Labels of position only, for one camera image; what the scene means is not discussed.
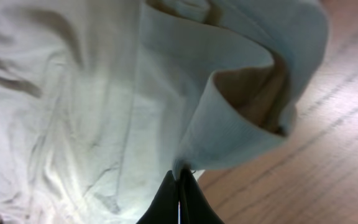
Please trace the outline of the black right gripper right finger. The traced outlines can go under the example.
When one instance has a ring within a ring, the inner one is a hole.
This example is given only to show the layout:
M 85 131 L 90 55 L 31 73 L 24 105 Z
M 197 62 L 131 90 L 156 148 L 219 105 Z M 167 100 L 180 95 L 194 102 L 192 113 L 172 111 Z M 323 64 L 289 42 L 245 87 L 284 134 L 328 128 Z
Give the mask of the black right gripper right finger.
M 189 169 L 183 169 L 179 178 L 181 224 L 224 224 L 209 205 Z

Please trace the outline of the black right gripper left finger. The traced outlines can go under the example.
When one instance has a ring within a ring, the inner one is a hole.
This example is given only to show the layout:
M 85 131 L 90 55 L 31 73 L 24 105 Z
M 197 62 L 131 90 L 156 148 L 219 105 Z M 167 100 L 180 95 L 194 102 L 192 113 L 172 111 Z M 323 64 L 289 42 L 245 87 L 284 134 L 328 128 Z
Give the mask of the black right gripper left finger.
M 168 171 L 152 203 L 137 224 L 178 224 L 178 189 L 172 171 Z

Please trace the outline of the light grey t-shirt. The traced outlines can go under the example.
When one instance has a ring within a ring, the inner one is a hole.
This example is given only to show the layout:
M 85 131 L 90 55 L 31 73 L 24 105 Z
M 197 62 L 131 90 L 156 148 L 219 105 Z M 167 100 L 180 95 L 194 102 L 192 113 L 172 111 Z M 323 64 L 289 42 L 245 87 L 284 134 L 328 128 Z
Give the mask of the light grey t-shirt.
M 0 223 L 176 223 L 178 180 L 276 148 L 318 1 L 0 0 Z

